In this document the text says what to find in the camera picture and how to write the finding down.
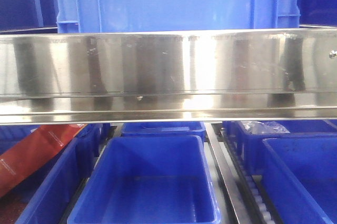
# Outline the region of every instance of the metal frame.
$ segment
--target metal frame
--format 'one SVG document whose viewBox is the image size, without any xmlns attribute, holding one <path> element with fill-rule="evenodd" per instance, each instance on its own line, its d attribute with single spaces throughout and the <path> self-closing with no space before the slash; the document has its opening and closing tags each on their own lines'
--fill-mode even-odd
<svg viewBox="0 0 337 224">
<path fill-rule="evenodd" d="M 337 118 L 337 28 L 0 35 L 0 124 Z"/>
</svg>

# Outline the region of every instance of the metal bar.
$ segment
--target metal bar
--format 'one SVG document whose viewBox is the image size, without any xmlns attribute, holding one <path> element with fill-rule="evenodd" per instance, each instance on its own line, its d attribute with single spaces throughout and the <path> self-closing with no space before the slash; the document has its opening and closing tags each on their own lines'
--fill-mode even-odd
<svg viewBox="0 0 337 224">
<path fill-rule="evenodd" d="M 239 192 L 239 189 L 237 188 L 236 182 L 226 161 L 226 158 L 222 153 L 212 124 L 206 123 L 205 126 L 210 141 L 212 155 L 214 156 L 214 160 L 216 161 L 217 167 L 219 169 L 220 179 L 225 185 L 224 189 L 229 197 L 236 221 L 238 224 L 251 224 L 253 222 L 248 214 L 248 210 Z"/>
<path fill-rule="evenodd" d="M 0 124 L 337 118 L 336 51 L 337 28 L 0 35 Z"/>
<path fill-rule="evenodd" d="M 57 27 L 37 27 L 37 28 L 27 28 L 27 29 L 16 29 L 16 30 L 3 30 L 0 31 L 2 34 L 50 34 L 57 33 Z"/>
</svg>

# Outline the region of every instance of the metal screw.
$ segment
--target metal screw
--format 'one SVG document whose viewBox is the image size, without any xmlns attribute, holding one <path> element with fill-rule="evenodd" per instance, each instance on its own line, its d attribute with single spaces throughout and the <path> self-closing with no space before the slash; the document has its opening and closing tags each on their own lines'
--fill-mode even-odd
<svg viewBox="0 0 337 224">
<path fill-rule="evenodd" d="M 332 50 L 329 54 L 330 59 L 334 59 L 337 57 L 337 51 L 336 50 Z"/>
</svg>

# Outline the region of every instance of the red bag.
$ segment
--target red bag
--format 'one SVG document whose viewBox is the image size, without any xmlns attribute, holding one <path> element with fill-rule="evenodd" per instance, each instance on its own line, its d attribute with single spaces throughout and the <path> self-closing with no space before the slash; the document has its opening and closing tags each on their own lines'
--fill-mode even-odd
<svg viewBox="0 0 337 224">
<path fill-rule="evenodd" d="M 0 197 L 56 156 L 85 126 L 41 125 L 0 155 Z"/>
</svg>

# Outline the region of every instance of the plastic bag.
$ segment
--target plastic bag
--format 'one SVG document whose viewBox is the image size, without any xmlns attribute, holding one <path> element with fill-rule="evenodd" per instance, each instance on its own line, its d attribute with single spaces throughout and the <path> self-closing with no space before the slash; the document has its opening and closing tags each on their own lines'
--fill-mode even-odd
<svg viewBox="0 0 337 224">
<path fill-rule="evenodd" d="M 0 197 L 56 156 L 85 126 L 42 125 L 0 155 Z"/>
<path fill-rule="evenodd" d="M 287 128 L 276 121 L 241 121 L 241 123 L 251 134 L 290 133 Z"/>
</svg>

